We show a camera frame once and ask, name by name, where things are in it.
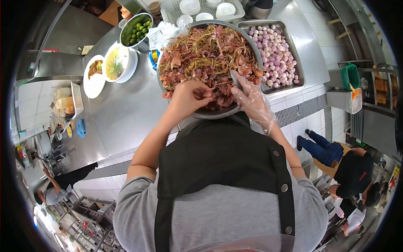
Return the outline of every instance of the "stainless steel tray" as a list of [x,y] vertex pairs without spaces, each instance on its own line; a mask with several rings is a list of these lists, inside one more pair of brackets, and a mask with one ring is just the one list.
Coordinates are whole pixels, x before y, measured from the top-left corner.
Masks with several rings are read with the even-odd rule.
[[249,31],[251,27],[257,26],[270,26],[275,25],[276,29],[279,29],[289,45],[289,51],[293,54],[294,59],[297,61],[297,65],[295,66],[295,74],[298,75],[298,84],[292,84],[290,86],[280,86],[278,88],[271,88],[267,86],[265,83],[260,84],[260,89],[266,95],[266,97],[277,96],[282,93],[288,93],[290,90],[299,90],[305,87],[305,76],[302,70],[301,61],[298,56],[297,48],[295,47],[294,41],[291,35],[288,33],[287,27],[280,20],[269,20],[269,19],[251,19],[248,21],[243,21],[238,23],[238,27],[245,31],[246,33]]

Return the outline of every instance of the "black shoe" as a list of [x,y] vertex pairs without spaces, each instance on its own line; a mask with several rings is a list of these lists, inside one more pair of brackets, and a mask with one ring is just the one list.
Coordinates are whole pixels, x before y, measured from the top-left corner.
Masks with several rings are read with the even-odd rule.
[[299,145],[299,143],[298,143],[298,142],[299,142],[299,141],[298,141],[299,138],[302,138],[302,136],[300,136],[300,135],[297,136],[297,150],[298,150],[298,151],[301,151],[301,150],[302,150],[302,146]]

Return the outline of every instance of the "food on plate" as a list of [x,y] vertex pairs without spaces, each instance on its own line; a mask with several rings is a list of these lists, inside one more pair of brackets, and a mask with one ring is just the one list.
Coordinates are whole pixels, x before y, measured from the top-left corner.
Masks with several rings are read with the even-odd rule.
[[122,75],[129,61],[129,50],[124,46],[118,46],[107,53],[105,57],[106,76],[111,80],[116,80]]
[[88,70],[88,79],[90,79],[91,76],[96,73],[102,74],[102,60],[96,60],[90,65]]
[[265,72],[263,82],[272,88],[299,83],[295,72],[297,62],[281,33],[275,25],[251,27],[248,31],[262,57]]
[[214,101],[205,108],[227,108],[235,102],[231,93],[235,85],[231,69],[256,85],[263,76],[247,40],[239,32],[221,25],[193,28],[165,48],[159,71],[162,85],[168,92],[162,97],[172,97],[176,84],[195,79],[212,88]]
[[146,15],[139,15],[131,19],[123,27],[120,41],[125,46],[132,46],[147,36],[148,29],[152,27],[152,19]]

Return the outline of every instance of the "blue cloth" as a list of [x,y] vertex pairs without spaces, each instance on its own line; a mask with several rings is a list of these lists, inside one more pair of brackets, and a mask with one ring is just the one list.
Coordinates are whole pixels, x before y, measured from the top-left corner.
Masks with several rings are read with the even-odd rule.
[[77,124],[77,134],[78,134],[78,136],[79,136],[80,138],[85,137],[85,127],[84,127],[84,122],[83,122],[82,119],[80,119],[80,120],[78,121],[78,124]]
[[334,160],[339,162],[343,157],[343,147],[339,143],[329,143],[326,138],[313,131],[309,132],[309,137],[316,143],[299,137],[298,144],[322,164],[331,167]]

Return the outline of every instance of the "hand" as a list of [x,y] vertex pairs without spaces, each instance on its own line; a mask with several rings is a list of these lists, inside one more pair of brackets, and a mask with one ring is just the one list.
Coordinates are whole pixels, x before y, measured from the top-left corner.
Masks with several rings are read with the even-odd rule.
[[243,108],[250,119],[258,122],[265,130],[270,132],[270,128],[276,121],[276,115],[270,110],[270,105],[266,105],[264,102],[259,90],[260,87],[240,76],[236,71],[232,73],[243,87],[243,92],[236,87],[231,88],[238,105]]
[[192,80],[179,83],[175,87],[167,113],[175,123],[179,123],[197,109],[212,102],[214,98],[211,97],[211,91],[211,88],[201,81]]

